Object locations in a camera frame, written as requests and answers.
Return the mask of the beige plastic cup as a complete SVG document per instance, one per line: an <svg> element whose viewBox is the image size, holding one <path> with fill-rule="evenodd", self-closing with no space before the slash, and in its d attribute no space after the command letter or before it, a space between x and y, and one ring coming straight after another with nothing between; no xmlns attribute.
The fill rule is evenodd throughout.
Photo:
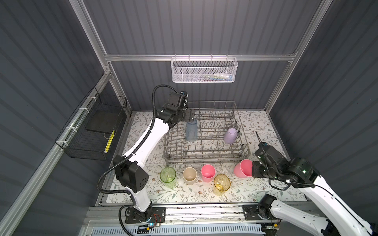
<svg viewBox="0 0 378 236"><path fill-rule="evenodd" d="M197 171L195 168L193 167L187 167L184 171L183 171L183 179L184 179L184 182L188 185L192 185L195 183L196 181L196 178L197 178Z"/></svg>

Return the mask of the green transparent cup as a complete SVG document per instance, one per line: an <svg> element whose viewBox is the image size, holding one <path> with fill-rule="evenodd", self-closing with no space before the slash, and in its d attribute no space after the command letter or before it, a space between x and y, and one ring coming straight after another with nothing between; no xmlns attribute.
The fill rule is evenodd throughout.
<svg viewBox="0 0 378 236"><path fill-rule="evenodd" d="M176 171L172 167L165 167L160 172L160 180L163 184L171 189L174 188L176 184Z"/></svg>

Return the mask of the items in white basket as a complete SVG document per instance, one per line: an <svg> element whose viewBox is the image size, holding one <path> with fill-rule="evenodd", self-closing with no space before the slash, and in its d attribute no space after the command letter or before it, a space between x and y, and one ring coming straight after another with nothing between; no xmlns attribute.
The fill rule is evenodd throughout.
<svg viewBox="0 0 378 236"><path fill-rule="evenodd" d="M234 82L234 75L227 74L227 73L215 73L215 74L208 74L203 75L202 77L198 77L197 81L200 82Z"/></svg>

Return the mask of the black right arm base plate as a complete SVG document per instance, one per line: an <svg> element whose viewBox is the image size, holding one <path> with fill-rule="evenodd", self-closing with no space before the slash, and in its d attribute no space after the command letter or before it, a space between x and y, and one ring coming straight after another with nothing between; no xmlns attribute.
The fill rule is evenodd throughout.
<svg viewBox="0 0 378 236"><path fill-rule="evenodd" d="M277 221L278 218L274 217L271 213L270 205L260 204L247 204L242 205L245 220L273 220Z"/></svg>

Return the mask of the pink plastic cup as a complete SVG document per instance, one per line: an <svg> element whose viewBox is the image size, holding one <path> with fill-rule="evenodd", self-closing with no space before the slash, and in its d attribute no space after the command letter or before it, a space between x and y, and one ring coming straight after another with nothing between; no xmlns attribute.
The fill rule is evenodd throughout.
<svg viewBox="0 0 378 236"><path fill-rule="evenodd" d="M235 166L233 172L234 175L238 178L252 177L253 162L249 159L244 159Z"/></svg>
<svg viewBox="0 0 378 236"><path fill-rule="evenodd" d="M211 182L215 175L216 175L216 169L213 165L205 164L201 168L201 175L204 182L209 183Z"/></svg>

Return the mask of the yellow scrub brush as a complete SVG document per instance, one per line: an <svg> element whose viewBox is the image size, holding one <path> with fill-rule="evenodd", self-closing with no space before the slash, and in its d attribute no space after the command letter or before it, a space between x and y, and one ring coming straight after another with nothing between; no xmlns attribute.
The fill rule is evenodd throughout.
<svg viewBox="0 0 378 236"><path fill-rule="evenodd" d="M105 146L105 149L104 149L104 153L108 153L110 148L111 148L111 144L112 144L112 141L114 139L114 136L115 136L115 130L113 130L108 138L108 141L107 141L107 144Z"/></svg>

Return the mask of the yellow transparent cup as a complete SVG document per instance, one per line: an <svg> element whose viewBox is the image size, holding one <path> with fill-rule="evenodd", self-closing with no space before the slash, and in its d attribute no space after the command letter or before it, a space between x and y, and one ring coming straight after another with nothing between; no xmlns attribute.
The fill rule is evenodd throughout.
<svg viewBox="0 0 378 236"><path fill-rule="evenodd" d="M228 176L219 174L214 178L213 191L217 196L226 193L231 187L231 181Z"/></svg>

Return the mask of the white mesh wall basket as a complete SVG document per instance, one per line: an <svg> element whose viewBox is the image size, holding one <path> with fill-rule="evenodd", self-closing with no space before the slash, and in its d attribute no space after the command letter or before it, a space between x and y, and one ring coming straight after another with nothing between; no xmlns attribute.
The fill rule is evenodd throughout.
<svg viewBox="0 0 378 236"><path fill-rule="evenodd" d="M238 61L232 57L174 57L171 59L172 81L174 83L230 83L230 82L200 82L198 77L215 73L234 75Z"/></svg>

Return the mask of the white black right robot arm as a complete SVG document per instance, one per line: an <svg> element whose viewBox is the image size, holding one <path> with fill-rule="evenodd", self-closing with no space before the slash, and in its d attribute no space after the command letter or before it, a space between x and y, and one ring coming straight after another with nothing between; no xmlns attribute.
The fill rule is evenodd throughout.
<svg viewBox="0 0 378 236"><path fill-rule="evenodd" d="M257 205L261 219L287 221L314 236L376 236L377 224L371 224L355 213L328 185L320 172L307 160L288 161L273 146L260 142L253 162L254 178L280 181L286 188L298 189L324 214L308 214L265 194Z"/></svg>

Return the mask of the lilac plastic cup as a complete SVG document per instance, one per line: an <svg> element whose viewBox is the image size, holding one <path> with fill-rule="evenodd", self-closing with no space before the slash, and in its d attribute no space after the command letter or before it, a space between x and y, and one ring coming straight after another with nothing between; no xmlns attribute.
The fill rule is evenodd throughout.
<svg viewBox="0 0 378 236"><path fill-rule="evenodd" d="M235 128L229 128L224 135L224 142L227 144L233 144L238 137L238 132Z"/></svg>

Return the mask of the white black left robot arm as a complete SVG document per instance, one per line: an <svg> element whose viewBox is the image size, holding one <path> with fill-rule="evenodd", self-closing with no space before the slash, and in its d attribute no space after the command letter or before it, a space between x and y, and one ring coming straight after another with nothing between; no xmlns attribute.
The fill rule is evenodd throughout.
<svg viewBox="0 0 378 236"><path fill-rule="evenodd" d="M194 120L194 112L189 109L187 99L186 91L172 92L167 103L154 110L153 118L142 137L116 160L116 179L130 195L133 207L139 212L149 211L152 205L146 190L149 174L144 170L149 155L176 124Z"/></svg>

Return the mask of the blue transparent cup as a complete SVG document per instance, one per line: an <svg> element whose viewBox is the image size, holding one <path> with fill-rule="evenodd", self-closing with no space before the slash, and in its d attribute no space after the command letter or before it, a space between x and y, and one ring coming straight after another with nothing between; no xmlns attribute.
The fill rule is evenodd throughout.
<svg viewBox="0 0 378 236"><path fill-rule="evenodd" d="M198 123L194 119L192 122L187 122L186 124L186 140L187 141L197 141L198 139Z"/></svg>

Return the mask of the floral table mat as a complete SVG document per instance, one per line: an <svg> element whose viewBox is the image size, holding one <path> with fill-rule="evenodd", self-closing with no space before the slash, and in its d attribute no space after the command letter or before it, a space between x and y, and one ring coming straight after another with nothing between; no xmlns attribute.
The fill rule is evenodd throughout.
<svg viewBox="0 0 378 236"><path fill-rule="evenodd" d="M242 167L249 166L252 161L257 160L254 151L258 149L258 140L255 131L263 141L274 146L278 151L283 151L278 136L275 133L271 121L265 111L239 111L241 123L246 134L247 144L249 145L251 161L243 162ZM133 120L131 131L129 132L124 151L142 136L152 118L152 112L137 112ZM174 183L164 183L160 178L160 172L168 166L163 157L163 139L159 141L155 149L151 152L145 167L149 174L146 185L147 192L153 203L246 203L258 202L265 194L270 194L284 202L306 201L305 195L299 190L289 188L286 191L273 189L266 179L255 179L247 176L239 178L234 175L234 168L240 161L234 163L210 163L199 165L178 164L169 165L176 172ZM222 192L221 195L214 192L214 177L225 175L230 180L230 188Z"/></svg>

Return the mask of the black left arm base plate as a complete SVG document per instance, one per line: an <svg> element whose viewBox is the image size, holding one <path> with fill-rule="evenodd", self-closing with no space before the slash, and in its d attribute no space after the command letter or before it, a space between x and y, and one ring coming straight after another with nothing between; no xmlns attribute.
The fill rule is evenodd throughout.
<svg viewBox="0 0 378 236"><path fill-rule="evenodd" d="M164 223L166 216L165 207L150 207L146 212L141 212L134 207L128 207L125 213L126 224L137 223Z"/></svg>

